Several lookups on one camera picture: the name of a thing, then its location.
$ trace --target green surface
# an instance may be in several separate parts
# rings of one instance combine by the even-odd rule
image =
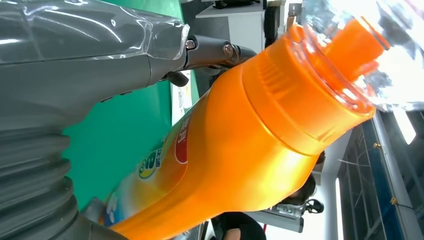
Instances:
[[[110,0],[113,4],[182,18],[179,0]],[[192,72],[192,99],[199,99]],[[98,103],[81,123],[65,130],[71,146],[69,176],[78,205],[105,199],[119,181],[171,129],[171,92],[167,81]]]

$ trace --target screw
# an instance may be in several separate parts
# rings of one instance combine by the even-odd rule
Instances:
[[[224,45],[224,53],[228,57],[230,57],[231,55],[233,55],[233,46],[231,46],[231,44],[229,44],[229,43],[226,43]]]
[[[194,49],[196,47],[195,41],[189,39],[185,42],[185,48],[188,50]]]

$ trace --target gray robotic arm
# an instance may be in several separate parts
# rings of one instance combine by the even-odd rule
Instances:
[[[186,45],[188,30],[173,17],[95,0],[0,1],[1,240],[125,239],[78,213],[62,130],[168,73],[254,55],[213,38]],[[221,54],[201,54],[211,46]]]

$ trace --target red label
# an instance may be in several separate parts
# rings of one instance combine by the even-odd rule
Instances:
[[[181,126],[175,140],[175,158],[180,164],[187,163],[187,138],[189,136],[190,119],[191,112],[188,112],[181,120]]]

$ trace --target product label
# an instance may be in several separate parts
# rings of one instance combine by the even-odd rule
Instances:
[[[166,139],[152,148],[110,195],[104,213],[109,227],[154,204],[168,194],[184,176],[191,111],[171,130]]]

